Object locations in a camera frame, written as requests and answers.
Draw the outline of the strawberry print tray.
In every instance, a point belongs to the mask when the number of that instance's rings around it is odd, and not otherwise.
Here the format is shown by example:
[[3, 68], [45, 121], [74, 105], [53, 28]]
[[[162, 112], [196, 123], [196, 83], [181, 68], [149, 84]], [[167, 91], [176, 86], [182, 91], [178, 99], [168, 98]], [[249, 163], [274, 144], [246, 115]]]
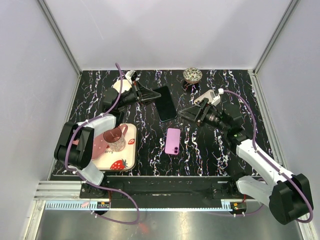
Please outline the strawberry print tray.
[[136, 165], [137, 157], [137, 127], [128, 123], [128, 130], [125, 135], [126, 145], [120, 152], [115, 152], [107, 146], [105, 152], [98, 158], [91, 161], [100, 171], [121, 172], [132, 170]]

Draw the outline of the aluminium frame post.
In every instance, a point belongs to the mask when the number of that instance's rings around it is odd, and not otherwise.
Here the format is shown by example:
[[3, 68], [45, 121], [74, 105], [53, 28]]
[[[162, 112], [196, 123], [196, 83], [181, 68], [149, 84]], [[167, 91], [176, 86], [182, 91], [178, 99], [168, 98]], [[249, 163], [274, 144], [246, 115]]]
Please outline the aluminium frame post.
[[69, 63], [71, 64], [73, 70], [75, 73], [80, 76], [82, 73], [82, 70], [80, 66], [78, 65], [76, 58], [71, 52], [71, 49], [69, 48], [47, 2], [45, 0], [36, 0], [37, 4], [39, 5], [42, 13], [44, 14], [44, 17], [46, 18], [50, 28], [53, 31], [53, 34], [55, 35], [57, 41], [59, 42], [65, 56], [67, 57]]
[[261, 57], [259, 58], [257, 64], [252, 69], [252, 72], [257, 75], [260, 69], [262, 68], [263, 64], [265, 63], [266, 59], [268, 58], [271, 50], [273, 49], [274, 45], [276, 44], [278, 38], [280, 37], [282, 31], [284, 30], [287, 22], [289, 21], [290, 17], [294, 13], [296, 7], [300, 3], [300, 0], [291, 0], [285, 9], [279, 23], [277, 24], [270, 40], [268, 41]]

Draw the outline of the cream white bowl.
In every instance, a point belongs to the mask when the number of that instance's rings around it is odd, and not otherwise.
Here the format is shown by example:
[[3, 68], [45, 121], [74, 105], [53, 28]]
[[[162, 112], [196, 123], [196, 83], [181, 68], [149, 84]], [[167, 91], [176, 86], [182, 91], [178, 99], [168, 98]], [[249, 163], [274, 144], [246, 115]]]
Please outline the cream white bowl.
[[127, 79], [123, 79], [116, 81], [112, 88], [114, 88], [118, 93], [124, 93], [132, 88], [132, 84]]

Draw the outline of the black smartphone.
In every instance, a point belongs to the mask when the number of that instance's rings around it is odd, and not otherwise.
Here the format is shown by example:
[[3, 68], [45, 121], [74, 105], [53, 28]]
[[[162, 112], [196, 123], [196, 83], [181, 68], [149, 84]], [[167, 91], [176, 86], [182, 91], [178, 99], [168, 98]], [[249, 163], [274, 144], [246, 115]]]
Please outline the black smartphone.
[[161, 97], [154, 101], [160, 122], [167, 122], [177, 117], [177, 111], [168, 86], [154, 89]]

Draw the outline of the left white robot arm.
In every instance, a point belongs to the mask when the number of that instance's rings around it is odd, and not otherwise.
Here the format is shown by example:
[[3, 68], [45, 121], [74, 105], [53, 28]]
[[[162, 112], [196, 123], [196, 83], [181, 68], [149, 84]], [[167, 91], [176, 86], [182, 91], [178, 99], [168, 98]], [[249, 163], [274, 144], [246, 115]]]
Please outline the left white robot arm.
[[137, 80], [124, 92], [113, 87], [106, 88], [99, 115], [83, 122], [68, 121], [64, 124], [54, 158], [63, 163], [66, 170], [76, 171], [84, 181], [91, 184], [90, 192], [95, 197], [103, 198], [108, 193], [108, 186], [102, 182], [104, 174], [92, 162], [94, 140], [123, 122], [124, 113], [119, 108], [134, 103], [148, 105], [160, 97], [160, 93], [144, 87]]

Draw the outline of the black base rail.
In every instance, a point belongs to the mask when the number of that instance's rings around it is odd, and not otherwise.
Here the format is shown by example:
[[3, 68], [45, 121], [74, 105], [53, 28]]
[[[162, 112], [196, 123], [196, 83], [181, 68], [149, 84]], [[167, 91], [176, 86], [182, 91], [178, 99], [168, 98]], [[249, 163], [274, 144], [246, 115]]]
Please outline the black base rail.
[[102, 185], [130, 195], [142, 209], [208, 209], [242, 201], [228, 176], [107, 176]]

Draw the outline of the patterned ceramic bowl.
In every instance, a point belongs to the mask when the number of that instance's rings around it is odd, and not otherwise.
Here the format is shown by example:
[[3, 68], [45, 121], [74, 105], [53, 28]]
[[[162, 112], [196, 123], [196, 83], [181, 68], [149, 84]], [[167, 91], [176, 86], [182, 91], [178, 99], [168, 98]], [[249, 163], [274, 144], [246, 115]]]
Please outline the patterned ceramic bowl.
[[189, 84], [197, 84], [203, 77], [203, 73], [195, 67], [189, 67], [183, 71], [183, 78]]

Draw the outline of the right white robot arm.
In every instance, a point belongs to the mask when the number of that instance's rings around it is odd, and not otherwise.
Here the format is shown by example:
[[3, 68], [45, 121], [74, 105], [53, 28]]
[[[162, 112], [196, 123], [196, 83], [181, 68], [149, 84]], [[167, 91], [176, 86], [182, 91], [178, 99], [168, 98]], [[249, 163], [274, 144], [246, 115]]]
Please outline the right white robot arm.
[[308, 178], [293, 174], [267, 155], [255, 142], [252, 134], [243, 128], [240, 114], [234, 110], [218, 109], [204, 98], [198, 104], [180, 110], [183, 119], [218, 129], [229, 150], [247, 162], [262, 177], [258, 181], [249, 175], [238, 174], [227, 185], [228, 195], [239, 198], [247, 195], [267, 206], [281, 224], [301, 221], [309, 215], [313, 219], [313, 200]]

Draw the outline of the left aluminium frame post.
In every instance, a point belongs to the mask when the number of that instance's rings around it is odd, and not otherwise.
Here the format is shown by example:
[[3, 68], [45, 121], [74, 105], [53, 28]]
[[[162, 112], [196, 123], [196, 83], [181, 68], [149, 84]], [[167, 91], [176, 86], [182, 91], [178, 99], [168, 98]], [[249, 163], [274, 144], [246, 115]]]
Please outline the left aluminium frame post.
[[44, 14], [44, 17], [46, 18], [50, 28], [53, 31], [53, 34], [55, 35], [57, 41], [59, 42], [65, 56], [67, 57], [69, 63], [71, 64], [73, 70], [75, 73], [80, 76], [82, 73], [82, 70], [80, 66], [78, 65], [76, 58], [71, 52], [71, 49], [69, 48], [47, 2], [45, 0], [36, 0], [37, 4], [39, 5], [42, 13]]

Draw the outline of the purple smartphone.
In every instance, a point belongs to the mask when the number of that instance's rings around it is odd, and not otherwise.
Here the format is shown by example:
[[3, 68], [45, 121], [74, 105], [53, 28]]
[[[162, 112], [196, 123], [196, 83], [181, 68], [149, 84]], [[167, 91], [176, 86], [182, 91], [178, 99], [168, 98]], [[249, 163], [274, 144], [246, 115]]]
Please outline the purple smartphone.
[[180, 149], [181, 130], [168, 128], [165, 139], [164, 152], [168, 155], [177, 155]]

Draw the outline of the pink polka dot plate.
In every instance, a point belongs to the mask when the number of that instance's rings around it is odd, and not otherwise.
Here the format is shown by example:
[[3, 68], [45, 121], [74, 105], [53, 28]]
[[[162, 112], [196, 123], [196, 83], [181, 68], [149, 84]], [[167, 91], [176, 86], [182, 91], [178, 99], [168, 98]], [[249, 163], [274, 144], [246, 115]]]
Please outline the pink polka dot plate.
[[93, 147], [92, 147], [92, 156], [91, 159], [95, 160], [99, 158], [107, 149], [108, 143], [104, 139], [104, 134], [101, 133], [93, 140]]

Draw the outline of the right aluminium frame post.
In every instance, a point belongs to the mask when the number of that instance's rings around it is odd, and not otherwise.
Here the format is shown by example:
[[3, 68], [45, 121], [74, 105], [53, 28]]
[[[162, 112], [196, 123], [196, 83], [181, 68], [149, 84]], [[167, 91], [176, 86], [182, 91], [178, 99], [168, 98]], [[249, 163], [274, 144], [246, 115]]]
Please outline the right aluminium frame post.
[[270, 40], [268, 41], [261, 57], [259, 58], [257, 64], [252, 69], [252, 72], [257, 75], [260, 69], [262, 68], [263, 64], [265, 63], [266, 59], [268, 58], [271, 50], [273, 49], [274, 45], [276, 44], [278, 38], [280, 37], [282, 31], [284, 30], [287, 22], [289, 21], [290, 17], [294, 13], [296, 7], [300, 3], [300, 0], [291, 0], [285, 9], [279, 23], [277, 24]]

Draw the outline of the pink glass mug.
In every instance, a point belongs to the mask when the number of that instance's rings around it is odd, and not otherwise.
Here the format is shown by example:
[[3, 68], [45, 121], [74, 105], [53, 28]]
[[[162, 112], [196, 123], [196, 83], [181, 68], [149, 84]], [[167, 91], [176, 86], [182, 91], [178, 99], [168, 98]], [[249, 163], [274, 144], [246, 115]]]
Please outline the pink glass mug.
[[125, 136], [128, 128], [127, 124], [122, 124], [103, 133], [103, 138], [112, 151], [120, 152], [125, 148], [127, 143]]

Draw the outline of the pink phone case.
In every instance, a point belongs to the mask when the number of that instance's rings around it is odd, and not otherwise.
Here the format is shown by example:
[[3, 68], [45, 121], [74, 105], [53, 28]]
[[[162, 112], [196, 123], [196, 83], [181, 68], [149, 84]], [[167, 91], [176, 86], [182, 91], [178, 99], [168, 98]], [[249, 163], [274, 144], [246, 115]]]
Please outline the pink phone case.
[[198, 98], [196, 98], [193, 101], [193, 103], [199, 104], [203, 99], [208, 99], [208, 101], [211, 103], [215, 97], [216, 97], [216, 94], [215, 94], [214, 90], [211, 89], [211, 90], [206, 91], [202, 95], [200, 95]]

